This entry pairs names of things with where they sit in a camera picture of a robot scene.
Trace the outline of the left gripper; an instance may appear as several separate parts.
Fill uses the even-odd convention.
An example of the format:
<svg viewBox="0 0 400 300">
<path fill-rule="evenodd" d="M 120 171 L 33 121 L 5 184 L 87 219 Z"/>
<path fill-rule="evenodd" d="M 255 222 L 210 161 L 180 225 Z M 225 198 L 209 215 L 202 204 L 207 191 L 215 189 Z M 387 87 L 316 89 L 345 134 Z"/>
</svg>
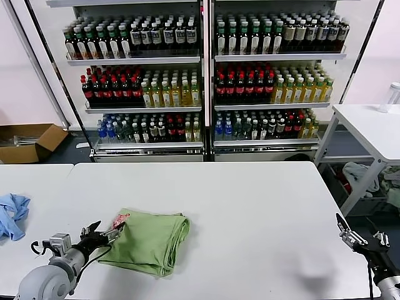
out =
<svg viewBox="0 0 400 300">
<path fill-rule="evenodd" d="M 115 241 L 122 233 L 125 222 L 121 222 L 111 229 L 104 232 L 102 235 L 96 229 L 101 221 L 96 221 L 81 230 L 80 241 L 73 245 L 74 249 L 80 251 L 84 258 L 89 258 L 90 255 L 97 249 L 109 244 L 109 241 Z"/>
</svg>

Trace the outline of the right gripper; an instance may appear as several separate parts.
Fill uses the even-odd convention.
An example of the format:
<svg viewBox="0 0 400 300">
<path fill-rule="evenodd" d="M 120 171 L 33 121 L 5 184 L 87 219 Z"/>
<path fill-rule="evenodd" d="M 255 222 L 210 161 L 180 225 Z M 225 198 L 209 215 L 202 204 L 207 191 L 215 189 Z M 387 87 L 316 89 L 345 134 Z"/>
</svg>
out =
<svg viewBox="0 0 400 300">
<path fill-rule="evenodd" d="M 339 237 L 352 250 L 359 248 L 359 254 L 362 254 L 374 274 L 373 281 L 382 281 L 386 278 L 397 276 L 397 267 L 388 256 L 389 237 L 385 232 L 376 232 L 373 237 L 377 240 L 369 241 L 353 231 L 345 219 L 336 213 L 337 226 L 339 228 Z"/>
</svg>

